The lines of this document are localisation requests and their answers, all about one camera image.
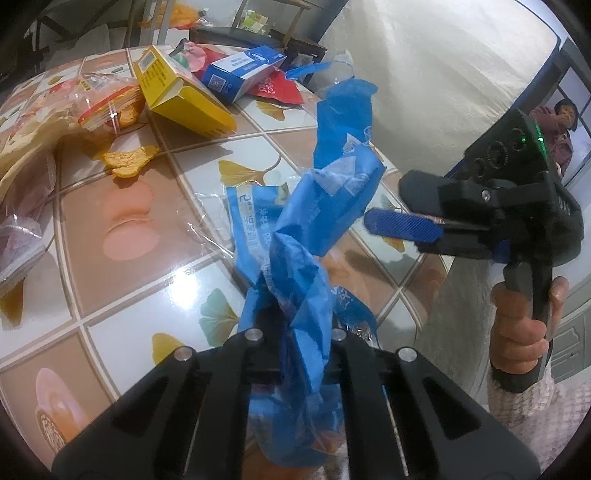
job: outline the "black handle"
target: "black handle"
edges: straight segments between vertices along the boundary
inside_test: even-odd
[[[530,264],[516,262],[503,269],[505,287],[518,291],[532,302],[531,318],[544,322],[548,327],[550,321],[549,292],[552,285],[552,265],[547,262],[533,260]],[[550,348],[538,360],[538,364],[526,374],[508,374],[491,365],[492,378],[497,380],[503,390],[522,393],[544,376],[544,370],[552,353],[553,332],[548,327],[546,338],[550,340]]]

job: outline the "blue packaging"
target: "blue packaging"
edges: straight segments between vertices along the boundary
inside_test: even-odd
[[[277,319],[285,332],[283,382],[254,386],[249,407],[261,450],[279,465],[322,465],[344,441],[339,386],[322,384],[333,314],[347,330],[376,335],[371,311],[344,288],[331,288],[316,258],[363,215],[385,171],[365,138],[371,133],[375,91],[368,82],[349,79],[319,103],[314,168],[304,173],[285,205],[279,187],[251,186],[246,193],[245,186],[228,189],[236,266],[253,285],[238,328],[253,327],[258,310],[273,301],[283,313]],[[355,106],[369,112],[355,112]],[[268,225],[270,239],[261,225]]]
[[[283,60],[285,55],[271,47],[245,50],[211,63],[201,81],[222,103],[229,105],[268,77]]]

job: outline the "maroon jacket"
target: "maroon jacket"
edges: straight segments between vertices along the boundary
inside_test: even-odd
[[[556,121],[556,114],[545,105],[538,105],[530,112],[530,118],[538,122],[544,143],[548,149],[550,158],[560,165],[560,178],[564,177],[564,172],[569,167],[570,160],[573,158],[573,144],[570,141],[568,130],[560,131]]]

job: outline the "cardboard box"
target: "cardboard box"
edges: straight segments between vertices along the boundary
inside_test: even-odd
[[[236,132],[234,117],[220,101],[154,45],[134,63],[134,71],[153,112],[208,138]]]
[[[245,50],[214,61],[205,70],[202,82],[228,105],[268,77],[284,59],[283,53],[266,46]]]

